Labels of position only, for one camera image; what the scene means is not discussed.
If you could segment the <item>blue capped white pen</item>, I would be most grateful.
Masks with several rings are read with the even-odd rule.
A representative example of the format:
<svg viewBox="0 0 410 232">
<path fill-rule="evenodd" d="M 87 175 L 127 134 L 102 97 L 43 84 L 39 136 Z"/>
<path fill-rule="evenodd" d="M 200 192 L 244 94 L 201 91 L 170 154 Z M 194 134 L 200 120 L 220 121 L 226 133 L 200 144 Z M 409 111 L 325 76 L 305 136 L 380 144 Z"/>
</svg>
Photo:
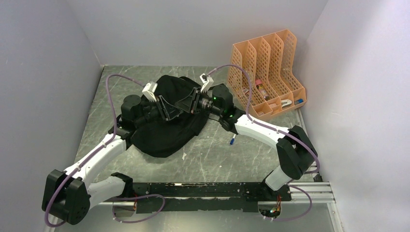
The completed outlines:
<svg viewBox="0 0 410 232">
<path fill-rule="evenodd" d="M 234 134 L 233 137 L 231 138 L 231 140 L 229 142 L 230 145 L 234 144 L 235 138 L 236 138 L 236 134 Z"/>
</svg>

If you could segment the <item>black student backpack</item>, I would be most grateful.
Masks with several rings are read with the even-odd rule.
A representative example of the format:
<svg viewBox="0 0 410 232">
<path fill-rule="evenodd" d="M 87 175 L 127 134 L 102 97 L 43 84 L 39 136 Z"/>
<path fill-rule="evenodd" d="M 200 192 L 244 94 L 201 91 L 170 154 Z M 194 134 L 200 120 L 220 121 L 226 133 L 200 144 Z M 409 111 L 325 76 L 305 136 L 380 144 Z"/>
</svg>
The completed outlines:
<svg viewBox="0 0 410 232">
<path fill-rule="evenodd" d="M 188 96 L 194 87 L 200 86 L 185 76 L 163 75 L 156 83 L 158 86 L 155 94 L 162 95 L 170 104 Z M 199 135 L 208 117 L 209 113 L 206 112 L 196 115 L 183 112 L 170 121 L 159 116 L 138 126 L 131 136 L 131 144 L 152 157 L 166 158 Z"/>
</svg>

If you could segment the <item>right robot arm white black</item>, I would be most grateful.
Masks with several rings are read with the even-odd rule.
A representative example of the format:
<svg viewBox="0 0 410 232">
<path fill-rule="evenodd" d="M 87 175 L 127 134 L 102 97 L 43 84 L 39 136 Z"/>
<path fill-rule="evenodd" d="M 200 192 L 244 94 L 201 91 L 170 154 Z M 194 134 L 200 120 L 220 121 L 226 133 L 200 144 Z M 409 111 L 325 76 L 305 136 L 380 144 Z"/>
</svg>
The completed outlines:
<svg viewBox="0 0 410 232">
<path fill-rule="evenodd" d="M 285 128 L 256 119 L 233 103 L 233 96 L 226 85 L 211 89 L 211 96 L 195 87 L 186 97 L 175 102 L 175 107 L 187 113 L 201 111 L 218 116 L 218 122 L 234 134 L 247 136 L 277 150 L 279 166 L 263 180 L 261 195 L 273 200 L 279 189 L 292 180 L 300 179 L 315 163 L 319 168 L 317 152 L 300 126 Z"/>
</svg>

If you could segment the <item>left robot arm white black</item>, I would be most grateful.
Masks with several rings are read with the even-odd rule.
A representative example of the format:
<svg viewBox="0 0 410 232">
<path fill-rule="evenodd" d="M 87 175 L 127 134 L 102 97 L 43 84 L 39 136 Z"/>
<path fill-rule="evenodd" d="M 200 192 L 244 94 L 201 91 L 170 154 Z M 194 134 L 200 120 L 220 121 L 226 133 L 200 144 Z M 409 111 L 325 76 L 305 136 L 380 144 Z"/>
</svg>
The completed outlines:
<svg viewBox="0 0 410 232">
<path fill-rule="evenodd" d="M 46 179 L 42 210 L 48 227 L 69 223 L 78 224 L 90 209 L 111 198 L 131 201 L 160 198 L 160 210 L 165 207 L 165 197 L 160 194 L 135 195 L 133 179 L 114 173 L 104 181 L 93 183 L 95 177 L 115 157 L 131 146 L 135 132 L 132 123 L 136 118 L 141 98 L 129 95 L 123 100 L 122 114 L 114 117 L 114 125 L 103 140 L 80 161 L 64 171 L 53 170 Z"/>
</svg>

